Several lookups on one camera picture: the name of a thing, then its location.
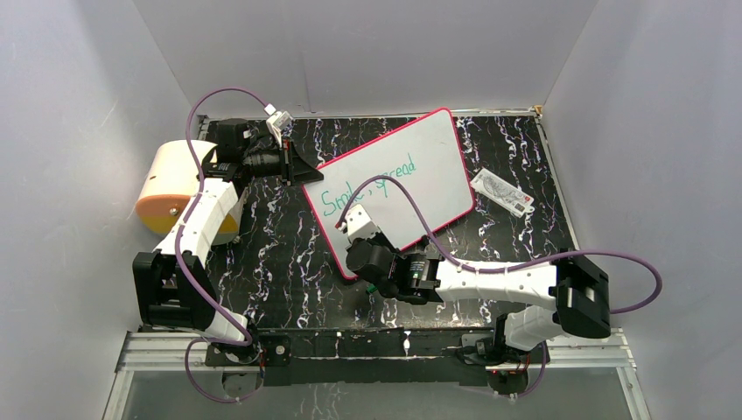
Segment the pink framed whiteboard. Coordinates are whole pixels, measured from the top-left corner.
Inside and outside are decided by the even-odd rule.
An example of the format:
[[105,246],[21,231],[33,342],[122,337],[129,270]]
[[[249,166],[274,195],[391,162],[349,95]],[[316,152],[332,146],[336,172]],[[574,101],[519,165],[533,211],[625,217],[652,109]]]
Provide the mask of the pink framed whiteboard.
[[346,203],[362,204],[398,249],[471,212],[475,198],[452,112],[439,108],[319,167],[304,195],[346,280],[349,241],[336,224]]

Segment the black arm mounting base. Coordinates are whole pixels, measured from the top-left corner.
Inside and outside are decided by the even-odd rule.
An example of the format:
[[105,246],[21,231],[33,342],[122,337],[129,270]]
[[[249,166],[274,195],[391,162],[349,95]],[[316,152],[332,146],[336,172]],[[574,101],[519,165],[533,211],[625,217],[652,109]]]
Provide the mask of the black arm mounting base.
[[262,371],[269,387],[453,382],[508,395],[528,387],[534,359],[520,351],[502,351],[494,332],[480,327],[262,329],[251,352],[210,344],[205,363],[229,373]]

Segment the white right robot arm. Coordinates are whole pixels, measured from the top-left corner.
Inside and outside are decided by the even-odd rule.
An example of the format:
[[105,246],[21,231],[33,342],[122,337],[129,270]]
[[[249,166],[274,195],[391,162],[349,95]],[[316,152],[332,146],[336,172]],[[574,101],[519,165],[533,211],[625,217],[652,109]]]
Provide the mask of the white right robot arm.
[[524,304],[498,319],[490,344],[502,361],[517,361],[545,340],[568,334],[611,334],[608,275],[582,255],[525,269],[497,262],[450,262],[437,252],[401,254],[383,234],[355,239],[346,266],[384,298],[411,305],[466,299]]

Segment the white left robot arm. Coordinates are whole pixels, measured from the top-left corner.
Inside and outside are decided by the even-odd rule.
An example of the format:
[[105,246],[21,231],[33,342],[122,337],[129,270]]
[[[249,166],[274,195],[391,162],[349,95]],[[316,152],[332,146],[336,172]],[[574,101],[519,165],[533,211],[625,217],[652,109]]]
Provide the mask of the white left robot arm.
[[163,237],[132,263],[143,323],[227,341],[227,352],[241,364],[257,360],[262,342],[245,316],[217,302],[208,253],[238,235],[252,181],[301,186],[324,178],[281,139],[280,124],[270,118],[267,129],[256,130],[241,118],[212,121],[203,140],[163,144],[135,205],[143,224]]

